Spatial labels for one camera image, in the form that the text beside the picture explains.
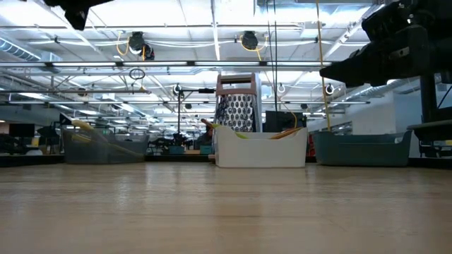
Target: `translucent plastic bin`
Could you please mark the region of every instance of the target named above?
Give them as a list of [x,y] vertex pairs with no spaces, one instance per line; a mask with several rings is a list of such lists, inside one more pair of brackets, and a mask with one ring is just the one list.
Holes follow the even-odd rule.
[[115,135],[95,135],[86,131],[63,131],[64,157],[69,164],[118,164],[144,162],[147,135],[135,141],[121,141]]

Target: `cheese grater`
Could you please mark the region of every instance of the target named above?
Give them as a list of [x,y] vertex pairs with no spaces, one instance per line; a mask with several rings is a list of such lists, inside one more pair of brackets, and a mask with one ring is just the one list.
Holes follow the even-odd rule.
[[251,75],[219,75],[214,123],[239,132],[261,132],[261,82]]

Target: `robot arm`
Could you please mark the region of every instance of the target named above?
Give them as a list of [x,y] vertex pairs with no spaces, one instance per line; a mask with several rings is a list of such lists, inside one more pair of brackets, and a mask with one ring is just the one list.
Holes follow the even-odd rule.
[[447,73],[452,56],[452,1],[401,0],[372,14],[362,23],[370,43],[320,71],[347,87],[430,73]]

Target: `white plastic bin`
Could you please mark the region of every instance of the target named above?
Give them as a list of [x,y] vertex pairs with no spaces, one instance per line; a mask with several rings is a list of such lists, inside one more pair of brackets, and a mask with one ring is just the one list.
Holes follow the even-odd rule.
[[237,137],[233,130],[220,126],[215,129],[215,163],[226,168],[300,168],[304,167],[307,147],[307,128],[279,140],[271,140],[277,133],[241,133],[249,139]]

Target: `desk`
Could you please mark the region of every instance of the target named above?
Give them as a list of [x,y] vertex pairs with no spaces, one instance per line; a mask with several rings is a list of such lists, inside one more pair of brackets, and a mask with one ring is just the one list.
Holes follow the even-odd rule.
[[219,169],[208,163],[0,170],[2,253],[450,253],[452,175]]

